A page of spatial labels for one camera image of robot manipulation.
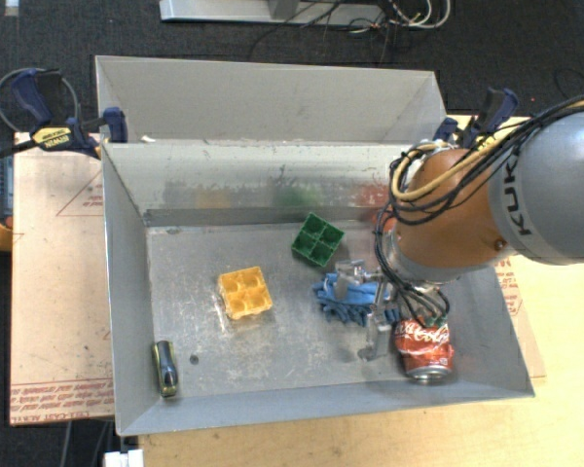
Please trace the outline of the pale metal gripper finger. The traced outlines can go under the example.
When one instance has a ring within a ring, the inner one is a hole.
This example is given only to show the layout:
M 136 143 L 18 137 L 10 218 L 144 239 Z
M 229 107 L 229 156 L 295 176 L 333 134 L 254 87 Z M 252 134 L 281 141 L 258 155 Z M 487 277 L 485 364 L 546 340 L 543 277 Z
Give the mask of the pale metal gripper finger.
M 363 361 L 370 362 L 387 355 L 393 323 L 394 317 L 388 309 L 380 309 L 368 315 L 366 345 L 358 351 Z
M 335 299 L 340 303 L 369 303 L 369 282 L 364 260 L 336 263 Z

